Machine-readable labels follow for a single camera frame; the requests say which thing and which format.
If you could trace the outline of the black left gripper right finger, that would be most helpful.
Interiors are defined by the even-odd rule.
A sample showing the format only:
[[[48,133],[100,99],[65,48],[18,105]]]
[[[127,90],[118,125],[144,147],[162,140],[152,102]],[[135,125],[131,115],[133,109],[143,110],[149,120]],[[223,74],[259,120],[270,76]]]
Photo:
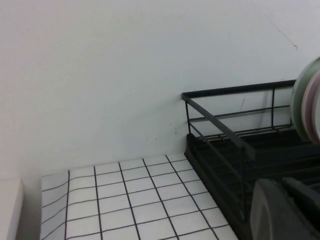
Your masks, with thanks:
[[[281,185],[302,225],[315,239],[320,239],[320,194],[292,177],[284,177]]]

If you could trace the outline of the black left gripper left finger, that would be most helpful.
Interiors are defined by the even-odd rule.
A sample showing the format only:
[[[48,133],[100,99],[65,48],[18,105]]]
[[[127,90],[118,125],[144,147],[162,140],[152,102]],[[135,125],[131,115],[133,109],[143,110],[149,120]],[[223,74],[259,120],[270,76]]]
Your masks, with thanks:
[[[299,240],[300,220],[280,188],[269,179],[256,181],[250,211],[254,240]]]

